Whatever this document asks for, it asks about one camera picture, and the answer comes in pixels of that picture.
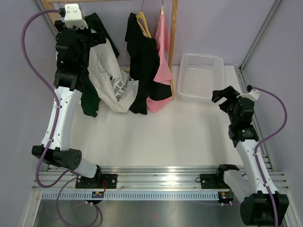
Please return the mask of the dark green t shirt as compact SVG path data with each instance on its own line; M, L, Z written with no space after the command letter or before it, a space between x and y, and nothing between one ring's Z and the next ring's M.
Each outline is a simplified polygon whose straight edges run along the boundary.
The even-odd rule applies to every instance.
M115 54L116 58L118 58L120 53L117 50L115 44L113 43L111 37L109 36L107 30L105 29L101 19L97 15L97 13L94 12L94 13L86 16L85 20L91 29L95 30L96 32L101 32L102 35L110 41L114 54ZM97 111L99 110L99 103L100 103L101 99L99 98L97 91L89 78L85 79L84 84L85 84L85 88L83 90L83 93L82 93L82 96L80 99L83 113L90 117L96 117L98 115Z

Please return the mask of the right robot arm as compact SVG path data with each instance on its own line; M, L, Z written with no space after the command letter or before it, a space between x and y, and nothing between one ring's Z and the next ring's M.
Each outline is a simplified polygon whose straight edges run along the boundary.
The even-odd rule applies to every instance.
M283 126L263 140L258 138L252 117L261 91L261 88L251 85L242 94L232 86L213 91L212 102L226 99L219 107L228 114L229 138L242 159L245 172L241 173L236 165L221 164L214 174L201 174L196 181L202 189L230 190L240 202L240 215L246 226L278 227L287 212L289 199L279 193L273 183L260 148L262 143L277 135Z

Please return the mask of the black t shirt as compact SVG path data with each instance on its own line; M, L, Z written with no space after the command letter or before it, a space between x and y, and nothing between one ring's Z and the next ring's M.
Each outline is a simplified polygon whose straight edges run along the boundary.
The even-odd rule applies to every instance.
M125 34L130 56L130 77L139 83L135 101L130 107L134 114L146 115L147 99L162 101L172 96L170 85L154 81L160 66L156 40L143 35L136 14L130 13Z

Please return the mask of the white t shirt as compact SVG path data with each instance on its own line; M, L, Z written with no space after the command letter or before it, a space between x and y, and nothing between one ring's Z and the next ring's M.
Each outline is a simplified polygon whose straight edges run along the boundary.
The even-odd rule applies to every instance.
M136 99L139 81L120 68L108 39L91 48L88 71L98 97L112 111L128 112Z

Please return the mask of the cream hanger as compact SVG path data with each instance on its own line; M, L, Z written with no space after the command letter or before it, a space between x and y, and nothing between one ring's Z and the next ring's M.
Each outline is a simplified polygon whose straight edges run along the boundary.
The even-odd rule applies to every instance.
M164 15L164 0L161 1L160 14L161 14L161 15Z

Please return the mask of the pink t shirt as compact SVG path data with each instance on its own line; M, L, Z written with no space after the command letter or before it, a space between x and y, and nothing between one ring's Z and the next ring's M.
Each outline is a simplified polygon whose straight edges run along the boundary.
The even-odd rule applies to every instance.
M156 86L154 91L156 92L157 97L149 96L146 100L147 107L153 113L159 111L172 97L170 81L173 79L173 76L166 61L166 51L169 50L169 32L163 14L160 14L159 17L155 40L160 59L158 71L153 79Z

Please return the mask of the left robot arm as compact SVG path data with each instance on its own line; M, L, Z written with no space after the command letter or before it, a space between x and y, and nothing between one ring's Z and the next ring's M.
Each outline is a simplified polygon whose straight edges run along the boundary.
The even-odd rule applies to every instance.
M40 145L32 147L39 164L62 167L79 176L76 188L104 188L115 174L102 174L101 167L89 162L78 149L70 147L71 127L76 104L80 101L89 78L89 52L105 43L100 33L91 32L87 22L56 21L57 70L54 78L54 104L45 137Z

